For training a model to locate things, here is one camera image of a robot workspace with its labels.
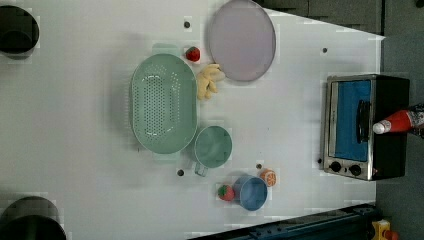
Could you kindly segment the black robot base lower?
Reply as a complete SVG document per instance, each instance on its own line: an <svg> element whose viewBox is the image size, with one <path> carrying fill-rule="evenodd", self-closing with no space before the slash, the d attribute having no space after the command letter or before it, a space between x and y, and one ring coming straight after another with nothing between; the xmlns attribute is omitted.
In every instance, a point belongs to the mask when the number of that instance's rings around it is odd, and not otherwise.
<svg viewBox="0 0 424 240"><path fill-rule="evenodd" d="M16 200L1 214L0 240L67 240L67 236L56 205L29 196Z"/></svg>

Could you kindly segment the black robot base upper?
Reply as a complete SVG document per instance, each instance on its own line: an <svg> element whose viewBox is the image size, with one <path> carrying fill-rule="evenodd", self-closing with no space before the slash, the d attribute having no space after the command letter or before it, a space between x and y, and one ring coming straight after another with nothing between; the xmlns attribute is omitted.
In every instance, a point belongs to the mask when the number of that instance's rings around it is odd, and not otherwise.
<svg viewBox="0 0 424 240"><path fill-rule="evenodd" d="M0 51L6 55L28 56L40 36L36 19L23 8L0 7Z"/></svg>

